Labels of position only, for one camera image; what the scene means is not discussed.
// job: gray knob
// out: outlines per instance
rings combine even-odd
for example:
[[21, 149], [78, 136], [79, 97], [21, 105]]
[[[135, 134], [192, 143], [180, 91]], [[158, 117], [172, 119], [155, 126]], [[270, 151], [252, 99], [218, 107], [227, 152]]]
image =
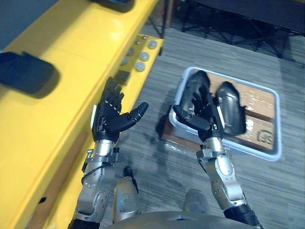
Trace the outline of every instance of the gray knob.
[[148, 42], [148, 48], [149, 49], [155, 49], [157, 47], [157, 41], [155, 41], [155, 40], [150, 40], [149, 42]]
[[127, 53], [127, 56], [132, 56], [132, 55], [133, 55], [133, 47], [131, 47]]
[[127, 56], [125, 56], [121, 65], [126, 65], [127, 63], [128, 63], [128, 58], [127, 58]]
[[138, 71], [138, 72], [143, 72], [145, 70], [145, 64], [143, 62], [137, 62], [135, 64], [135, 69]]
[[148, 61], [149, 59], [149, 53], [148, 52], [142, 52], [140, 53], [140, 56], [139, 56], [140, 60], [141, 61]]

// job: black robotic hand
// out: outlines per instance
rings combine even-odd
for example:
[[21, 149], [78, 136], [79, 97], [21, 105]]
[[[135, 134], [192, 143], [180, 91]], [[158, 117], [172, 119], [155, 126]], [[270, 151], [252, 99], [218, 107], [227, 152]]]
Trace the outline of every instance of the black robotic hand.
[[208, 84], [204, 83], [199, 88], [199, 92], [200, 95], [196, 92], [193, 93], [192, 103], [194, 104], [195, 115], [182, 110], [180, 105], [174, 105], [173, 110], [181, 123], [198, 131], [198, 136], [202, 141], [210, 137], [222, 138], [224, 128], [209, 92]]
[[141, 103], [137, 108], [120, 115], [122, 108], [121, 87], [112, 77], [106, 82], [101, 101], [95, 111], [92, 125], [93, 140], [107, 139], [116, 142], [120, 132], [135, 125], [148, 108], [147, 103]]

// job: cardboard box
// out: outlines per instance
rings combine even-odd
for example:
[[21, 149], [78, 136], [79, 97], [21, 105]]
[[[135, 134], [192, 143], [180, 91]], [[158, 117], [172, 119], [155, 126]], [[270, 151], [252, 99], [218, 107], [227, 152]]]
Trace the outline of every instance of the cardboard box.
[[[274, 125], [270, 122], [251, 116], [246, 116], [246, 122], [247, 131], [245, 134], [234, 137], [226, 136], [225, 138], [257, 150], [273, 149]], [[200, 149], [200, 144], [175, 136], [173, 133], [173, 126], [169, 119], [165, 122], [162, 139], [180, 144], [194, 151]]]
[[242, 145], [258, 150], [273, 149], [274, 125], [270, 122], [246, 115], [247, 131], [234, 136]]
[[200, 150], [200, 144], [175, 136], [173, 134], [173, 126], [168, 118], [166, 119], [161, 139], [180, 144], [194, 151]]
[[224, 81], [228, 81], [238, 90], [241, 106], [246, 106], [247, 115], [266, 121], [275, 118], [275, 97], [273, 94], [237, 83], [231, 79], [225, 79], [216, 74], [207, 73], [207, 75], [211, 81], [210, 92], [213, 96], [215, 96], [219, 86]]

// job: yellow shelf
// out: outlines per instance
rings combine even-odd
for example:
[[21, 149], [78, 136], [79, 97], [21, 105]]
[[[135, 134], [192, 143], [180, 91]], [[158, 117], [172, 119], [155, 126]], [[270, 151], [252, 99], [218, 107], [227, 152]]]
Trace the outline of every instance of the yellow shelf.
[[[42, 99], [0, 85], [0, 228], [25, 227], [157, 1], [137, 0], [118, 13], [88, 0], [60, 0], [4, 50], [52, 63], [60, 81]], [[123, 111], [144, 81], [123, 88]]]
[[[147, 48], [147, 42], [148, 40], [156, 40], [158, 42], [158, 47], [154, 50], [150, 50]], [[138, 95], [141, 91], [142, 85], [145, 82], [145, 79], [148, 76], [148, 73], [153, 65], [153, 62], [155, 58], [157, 57], [159, 50], [163, 44], [162, 39], [158, 39], [155, 37], [148, 36], [147, 41], [142, 42], [139, 46], [133, 46], [134, 47], [134, 54], [132, 57], [129, 57], [129, 63], [126, 66], [122, 66], [120, 69], [124, 69], [126, 71], [130, 71], [130, 80], [127, 84], [127, 86], [122, 87], [122, 91], [125, 94], [124, 100], [132, 101], [132, 103], [135, 102], [137, 96], [134, 96], [135, 94]], [[134, 68], [134, 63], [140, 61], [138, 56], [140, 52], [148, 52], [150, 55], [150, 58], [147, 62], [145, 62], [146, 69], [143, 72], [138, 72]], [[124, 110], [131, 110], [132, 109], [132, 103], [130, 103], [129, 107], [122, 107]], [[80, 155], [75, 160], [75, 163], [69, 173], [69, 176], [67, 177], [66, 182], [62, 186], [62, 189], [56, 199], [56, 202], [54, 203], [52, 210], [49, 214], [49, 217], [47, 218], [44, 229], [54, 229], [54, 228], [67, 228], [68, 224], [70, 223], [74, 209], [76, 207], [76, 202], [79, 193], [81, 192], [81, 177], [83, 176], [83, 173], [81, 172], [81, 167], [83, 165], [84, 159], [86, 157], [86, 150], [90, 148], [94, 148], [94, 143], [92, 142], [92, 136], [91, 133], [88, 134], [88, 139], [86, 143], [84, 144]]]

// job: plastic tray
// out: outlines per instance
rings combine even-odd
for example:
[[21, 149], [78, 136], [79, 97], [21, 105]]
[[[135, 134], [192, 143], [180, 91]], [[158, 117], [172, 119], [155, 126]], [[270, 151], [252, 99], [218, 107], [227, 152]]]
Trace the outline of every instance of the plastic tray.
[[[230, 150], [229, 150], [230, 154], [246, 153], [246, 154], [250, 154], [250, 155], [253, 155], [253, 156], [268, 160], [268, 161], [279, 160], [282, 155], [282, 134], [281, 134], [281, 116], [280, 116], [280, 97], [279, 97], [278, 93], [270, 88], [259, 86], [257, 84], [250, 83], [250, 82], [240, 80], [240, 79], [236, 79], [236, 78], [233, 78], [233, 77], [230, 77], [227, 75], [215, 73], [215, 72], [212, 72], [212, 71], [209, 71], [206, 69], [197, 68], [197, 67], [189, 67], [184, 71], [183, 77], [179, 82], [179, 85], [178, 85], [178, 88], [176, 91], [176, 95], [175, 95], [175, 98], [173, 101], [173, 105], [180, 104], [180, 100], [181, 100], [181, 97], [182, 97], [182, 94], [183, 94], [183, 91], [184, 91], [188, 78], [198, 70], [203, 70], [207, 73], [213, 73], [213, 74], [222, 76], [223, 78], [226, 78], [226, 79], [235, 80], [238, 83], [241, 83], [241, 84], [253, 87], [253, 88], [257, 88], [259, 90], [266, 91], [266, 92], [269, 92], [274, 95], [274, 97], [275, 97], [275, 105], [274, 105], [275, 119], [272, 120], [272, 123], [274, 124], [274, 147], [272, 150], [259, 151], [254, 148], [247, 147], [242, 144], [227, 140], [225, 138], [223, 139], [223, 144], [226, 147], [230, 148]], [[173, 125], [173, 133], [176, 136], [202, 144], [202, 141], [198, 137], [197, 131], [186, 126], [185, 124], [180, 123], [176, 119], [176, 114], [173, 111], [173, 109], [170, 110], [169, 120], [170, 120], [171, 124]]]

